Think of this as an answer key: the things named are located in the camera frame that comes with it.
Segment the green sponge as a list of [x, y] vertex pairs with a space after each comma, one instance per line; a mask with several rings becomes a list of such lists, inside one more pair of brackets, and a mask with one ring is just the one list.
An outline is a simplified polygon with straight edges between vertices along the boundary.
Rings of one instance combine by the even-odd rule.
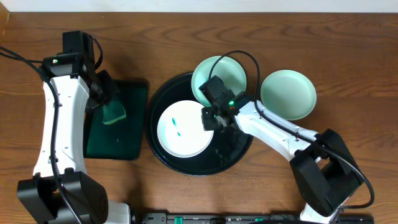
[[102, 109], [103, 124], [110, 125], [126, 117], [126, 110], [124, 109], [124, 106], [116, 100], [104, 105]]

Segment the light green plate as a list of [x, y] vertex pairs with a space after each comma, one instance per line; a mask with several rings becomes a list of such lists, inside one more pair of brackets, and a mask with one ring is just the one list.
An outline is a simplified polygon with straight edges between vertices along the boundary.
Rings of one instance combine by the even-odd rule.
[[[203, 106], [210, 106], [210, 102], [199, 90], [207, 80], [210, 70], [220, 56], [213, 56], [202, 61], [194, 70], [191, 80], [192, 92], [196, 100]], [[235, 95], [245, 91], [247, 86], [246, 73], [243, 67], [234, 59], [223, 57], [215, 66], [211, 76], [219, 77], [227, 89], [230, 89]]]
[[315, 108], [317, 93], [313, 83], [295, 70], [278, 70], [261, 85], [262, 104], [287, 120], [308, 116]]

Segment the white plate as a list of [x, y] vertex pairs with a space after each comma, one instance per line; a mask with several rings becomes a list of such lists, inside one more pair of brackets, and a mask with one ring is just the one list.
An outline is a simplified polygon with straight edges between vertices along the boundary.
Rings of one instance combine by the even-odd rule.
[[189, 158], [203, 152], [214, 132], [204, 130], [203, 105], [196, 101], [178, 101], [165, 109], [157, 123], [160, 145], [171, 156]]

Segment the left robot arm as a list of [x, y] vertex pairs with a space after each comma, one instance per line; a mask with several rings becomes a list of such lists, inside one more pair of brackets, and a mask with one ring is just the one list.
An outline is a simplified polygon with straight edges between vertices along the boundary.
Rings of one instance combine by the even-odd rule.
[[97, 40], [80, 30], [62, 35], [63, 50], [43, 59], [35, 71], [45, 93], [42, 145], [31, 179], [17, 185], [17, 197], [37, 223], [132, 223], [130, 206], [110, 200], [86, 173], [83, 157], [85, 114], [109, 104], [118, 87]]

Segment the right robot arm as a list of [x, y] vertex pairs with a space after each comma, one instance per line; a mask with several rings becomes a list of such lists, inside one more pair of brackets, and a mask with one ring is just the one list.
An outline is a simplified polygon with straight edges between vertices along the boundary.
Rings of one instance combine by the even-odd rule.
[[289, 161], [306, 205], [300, 220], [332, 223], [343, 204], [363, 184], [363, 175], [342, 137], [296, 126], [269, 111], [244, 91], [234, 94], [213, 76], [199, 87], [210, 102], [202, 109], [204, 129], [223, 123], [260, 139]]

